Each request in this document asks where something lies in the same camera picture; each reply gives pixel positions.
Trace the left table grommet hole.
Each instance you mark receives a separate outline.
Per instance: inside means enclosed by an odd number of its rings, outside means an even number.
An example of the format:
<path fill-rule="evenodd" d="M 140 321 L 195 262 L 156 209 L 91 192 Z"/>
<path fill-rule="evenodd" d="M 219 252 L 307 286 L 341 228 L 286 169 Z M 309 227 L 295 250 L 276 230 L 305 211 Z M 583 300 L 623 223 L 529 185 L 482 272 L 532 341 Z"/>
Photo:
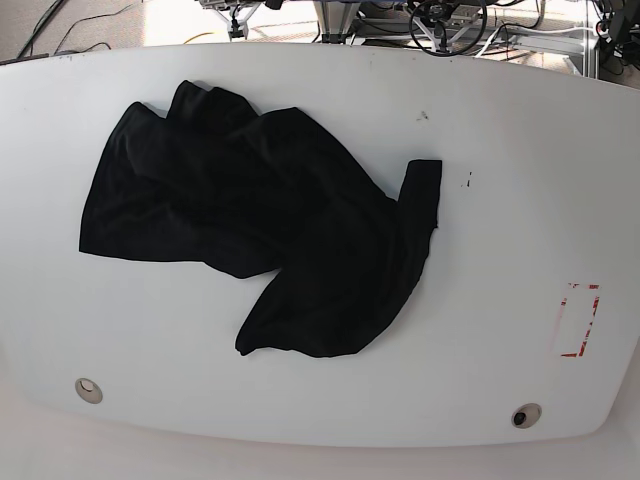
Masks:
<path fill-rule="evenodd" d="M 90 379 L 77 379 L 75 381 L 75 390 L 78 396 L 89 404 L 97 405 L 103 400 L 103 392 L 101 388 Z"/>

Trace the right table grommet hole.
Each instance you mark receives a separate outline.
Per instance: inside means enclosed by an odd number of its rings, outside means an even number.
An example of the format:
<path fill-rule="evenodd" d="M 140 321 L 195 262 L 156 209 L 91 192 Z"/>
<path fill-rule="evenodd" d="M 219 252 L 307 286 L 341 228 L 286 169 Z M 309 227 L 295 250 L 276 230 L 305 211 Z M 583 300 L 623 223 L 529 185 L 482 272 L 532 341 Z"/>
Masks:
<path fill-rule="evenodd" d="M 528 403 L 519 407 L 511 417 L 511 424 L 517 429 L 528 429 L 535 425 L 542 414 L 542 408 L 537 403 Z"/>

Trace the aluminium frame stand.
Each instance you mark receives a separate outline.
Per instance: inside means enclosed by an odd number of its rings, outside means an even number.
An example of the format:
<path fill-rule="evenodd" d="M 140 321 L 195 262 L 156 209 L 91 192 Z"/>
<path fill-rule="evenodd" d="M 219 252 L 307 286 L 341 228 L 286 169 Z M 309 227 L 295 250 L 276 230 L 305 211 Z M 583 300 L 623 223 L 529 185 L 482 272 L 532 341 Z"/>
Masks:
<path fill-rule="evenodd" d="M 360 10 L 360 1 L 313 1 L 324 44 L 343 44 Z"/>

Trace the red tape rectangle marking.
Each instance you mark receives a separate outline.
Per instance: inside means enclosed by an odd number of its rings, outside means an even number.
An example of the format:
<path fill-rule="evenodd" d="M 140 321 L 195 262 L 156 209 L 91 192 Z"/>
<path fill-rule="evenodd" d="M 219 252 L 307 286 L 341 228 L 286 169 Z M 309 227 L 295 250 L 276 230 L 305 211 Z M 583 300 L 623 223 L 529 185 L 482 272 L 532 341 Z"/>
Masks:
<path fill-rule="evenodd" d="M 563 295 L 552 351 L 564 358 L 585 353 L 596 318 L 601 288 L 598 284 L 569 283 Z"/>

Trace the table grommet hole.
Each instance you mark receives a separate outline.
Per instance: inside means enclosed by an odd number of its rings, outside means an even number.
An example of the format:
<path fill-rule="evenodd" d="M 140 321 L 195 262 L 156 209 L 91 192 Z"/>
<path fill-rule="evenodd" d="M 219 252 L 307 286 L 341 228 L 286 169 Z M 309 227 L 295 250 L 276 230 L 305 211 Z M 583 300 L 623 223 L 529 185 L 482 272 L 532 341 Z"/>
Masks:
<path fill-rule="evenodd" d="M 97 405 L 103 400 L 103 392 L 101 388 L 90 379 L 77 379 L 75 381 L 75 390 L 78 396 L 89 404 Z"/>
<path fill-rule="evenodd" d="M 519 407 L 511 417 L 511 424 L 517 429 L 528 429 L 535 425 L 542 414 L 542 408 L 537 403 L 528 403 Z"/>

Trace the black t-shirt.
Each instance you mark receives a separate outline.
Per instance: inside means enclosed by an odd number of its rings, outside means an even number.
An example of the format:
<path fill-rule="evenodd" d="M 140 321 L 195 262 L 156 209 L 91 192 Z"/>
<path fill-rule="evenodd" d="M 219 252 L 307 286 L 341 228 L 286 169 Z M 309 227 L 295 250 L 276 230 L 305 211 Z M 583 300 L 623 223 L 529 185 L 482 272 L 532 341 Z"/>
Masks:
<path fill-rule="evenodd" d="M 314 358 L 353 355 L 395 320 L 438 225 L 443 164 L 413 160 L 388 197 L 298 108 L 181 83 L 165 116 L 131 104 L 101 154 L 83 253 L 272 273 L 235 342 Z"/>

